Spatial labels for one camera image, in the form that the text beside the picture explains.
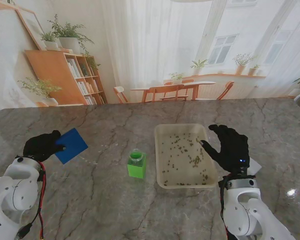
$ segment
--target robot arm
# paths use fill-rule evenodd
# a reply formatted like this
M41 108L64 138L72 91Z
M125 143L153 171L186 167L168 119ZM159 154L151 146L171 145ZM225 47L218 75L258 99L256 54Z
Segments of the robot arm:
M37 161L18 157L0 177L0 240L15 239L23 213L36 203L39 170Z
M261 236L260 240L296 240L261 200L255 179L230 180L226 189L223 219L231 234L238 239Z
M220 140L220 152L204 140L200 144L213 160L230 172L219 182L221 217L228 239L261 236L261 240L295 240L261 199L254 176L261 166L249 157L248 138L225 125L210 125L209 129Z
M22 239L37 216L42 223L41 204L46 187L46 172L42 162L64 149L63 145L55 144L60 136L60 132L54 130L50 134L30 138L25 143L23 157L17 157L0 177L0 240ZM23 213L37 201L39 181L43 182L37 214L31 223L21 227ZM40 239L43 239L42 224Z

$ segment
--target blue card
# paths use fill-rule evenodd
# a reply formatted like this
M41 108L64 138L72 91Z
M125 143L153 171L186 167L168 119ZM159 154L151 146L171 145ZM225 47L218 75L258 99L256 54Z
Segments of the blue card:
M57 158L63 164L66 164L75 156L88 148L88 145L85 143L85 141L82 139L77 129L75 128L63 134L55 143L65 146L64 151L55 153Z

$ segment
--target bookshelf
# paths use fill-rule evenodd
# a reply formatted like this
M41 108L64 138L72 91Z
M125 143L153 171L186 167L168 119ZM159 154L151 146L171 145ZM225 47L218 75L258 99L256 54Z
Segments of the bookshelf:
M50 94L60 105L108 103L99 72L88 66L87 57L62 51L26 50L25 54L39 79L62 88Z

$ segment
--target white curtain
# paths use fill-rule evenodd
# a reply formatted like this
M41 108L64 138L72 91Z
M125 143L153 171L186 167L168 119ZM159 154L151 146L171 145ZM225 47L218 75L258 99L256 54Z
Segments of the white curtain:
M290 39L273 63L263 84L251 98L275 98L286 96L291 89L298 88L292 82L300 77L300 22Z
M130 101L131 88L158 86L195 60L212 1L103 0L115 84Z

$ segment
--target plastic tray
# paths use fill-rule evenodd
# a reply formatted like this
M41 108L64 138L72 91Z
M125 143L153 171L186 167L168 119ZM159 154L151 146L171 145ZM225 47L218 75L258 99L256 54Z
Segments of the plastic tray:
M156 180L164 189L211 188L218 182L214 161L199 141L200 124L160 124L154 129Z

